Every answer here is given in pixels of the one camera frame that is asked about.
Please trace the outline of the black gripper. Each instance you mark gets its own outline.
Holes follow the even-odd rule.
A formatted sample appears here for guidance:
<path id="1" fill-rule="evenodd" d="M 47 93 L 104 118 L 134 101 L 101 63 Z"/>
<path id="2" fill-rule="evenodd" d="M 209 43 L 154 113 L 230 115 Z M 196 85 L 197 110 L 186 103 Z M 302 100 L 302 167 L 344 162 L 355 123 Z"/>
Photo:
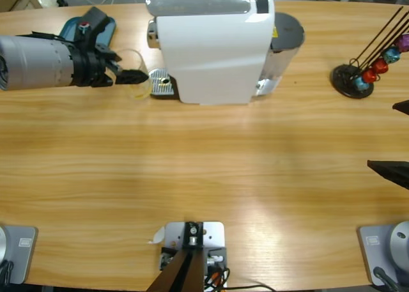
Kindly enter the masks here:
<path id="1" fill-rule="evenodd" d="M 114 84 L 141 84 L 149 79 L 142 70 L 124 70 L 119 65 L 121 58 L 108 46 L 97 43 L 94 49 L 80 50 L 73 43 L 68 45 L 73 63 L 71 86 L 92 88 L 108 87 L 113 80 L 105 74 L 106 68 L 114 71 Z"/>

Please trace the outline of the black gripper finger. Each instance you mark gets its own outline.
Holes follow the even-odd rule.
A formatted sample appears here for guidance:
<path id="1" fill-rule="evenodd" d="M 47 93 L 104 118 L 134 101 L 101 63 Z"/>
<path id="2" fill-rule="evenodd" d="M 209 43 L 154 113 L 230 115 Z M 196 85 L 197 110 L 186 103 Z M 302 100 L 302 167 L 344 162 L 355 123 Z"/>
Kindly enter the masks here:
<path id="1" fill-rule="evenodd" d="M 386 180 L 408 189 L 408 162 L 368 160 L 367 166 Z"/>
<path id="2" fill-rule="evenodd" d="M 395 103 L 392 108 L 406 115 L 409 115 L 409 100 Z"/>

